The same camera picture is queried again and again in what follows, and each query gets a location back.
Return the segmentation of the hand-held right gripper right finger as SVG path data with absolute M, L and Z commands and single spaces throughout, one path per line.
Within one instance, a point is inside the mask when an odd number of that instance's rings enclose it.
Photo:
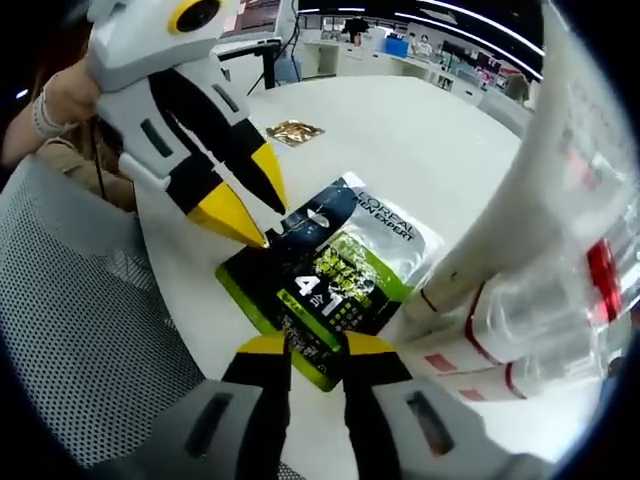
M 344 336 L 345 424 L 361 479 L 486 479 L 481 418 L 414 378 L 385 340 Z

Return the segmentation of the person's left hand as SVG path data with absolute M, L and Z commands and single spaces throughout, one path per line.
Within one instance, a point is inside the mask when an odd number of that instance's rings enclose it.
M 95 115 L 100 88 L 88 71 L 86 59 L 52 76 L 43 90 L 49 118 L 59 125 L 75 124 Z

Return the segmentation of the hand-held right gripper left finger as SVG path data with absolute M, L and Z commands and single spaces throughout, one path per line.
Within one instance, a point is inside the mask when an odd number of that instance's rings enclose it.
M 281 334 L 242 345 L 219 380 L 160 414 L 147 479 L 276 479 L 290 420 L 291 355 Z

